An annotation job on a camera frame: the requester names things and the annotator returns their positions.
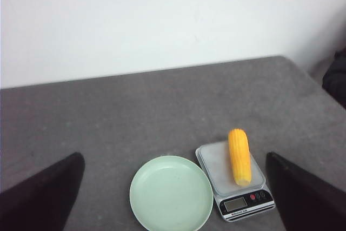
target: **table surface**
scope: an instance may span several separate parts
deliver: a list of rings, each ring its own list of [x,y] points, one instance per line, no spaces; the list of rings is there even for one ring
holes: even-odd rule
[[[346,110],[283,57],[1,90],[2,189],[80,151],[86,168],[65,230],[143,230],[135,172],[160,155],[248,133],[265,170],[275,151],[346,190]],[[235,223],[214,205],[201,230],[284,230],[277,209]]]

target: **dark fabric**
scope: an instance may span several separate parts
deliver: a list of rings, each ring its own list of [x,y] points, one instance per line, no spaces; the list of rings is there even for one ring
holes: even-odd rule
[[[84,158],[74,153],[1,193],[0,230],[63,230],[83,172]]]
[[[345,192],[276,153],[267,154],[266,170],[277,209],[288,231],[345,229]]]
[[[323,77],[322,87],[346,108],[346,49],[336,53]]]

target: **yellow corn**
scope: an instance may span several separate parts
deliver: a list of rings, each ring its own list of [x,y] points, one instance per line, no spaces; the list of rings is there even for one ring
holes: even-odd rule
[[[251,182],[251,164],[248,138],[244,130],[230,131],[228,145],[234,180],[240,186],[247,186]]]

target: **light green plate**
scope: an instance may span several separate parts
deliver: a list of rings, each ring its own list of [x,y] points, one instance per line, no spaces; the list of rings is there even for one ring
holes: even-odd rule
[[[150,231],[195,231],[212,209],[207,176],[193,162],[161,156],[143,165],[132,180],[130,203],[137,220]]]

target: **kitchen scale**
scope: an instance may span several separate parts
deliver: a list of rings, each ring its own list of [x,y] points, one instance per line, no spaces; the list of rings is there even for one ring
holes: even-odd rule
[[[251,183],[236,184],[230,162],[228,142],[205,144],[196,149],[196,156],[207,175],[217,207],[228,222],[234,222],[275,207],[265,177],[251,157]]]

